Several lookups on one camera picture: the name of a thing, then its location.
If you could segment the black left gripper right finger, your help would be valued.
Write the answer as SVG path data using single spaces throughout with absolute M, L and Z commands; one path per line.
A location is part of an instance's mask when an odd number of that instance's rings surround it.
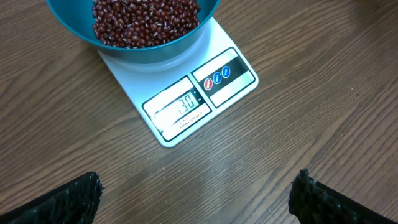
M 313 179 L 308 169 L 293 180 L 288 204 L 301 224 L 396 224 Z

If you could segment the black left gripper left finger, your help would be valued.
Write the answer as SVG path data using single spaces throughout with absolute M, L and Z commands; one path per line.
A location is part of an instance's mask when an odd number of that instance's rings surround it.
M 87 172 L 30 202 L 1 215 L 8 224 L 92 224 L 103 185 L 96 172 Z

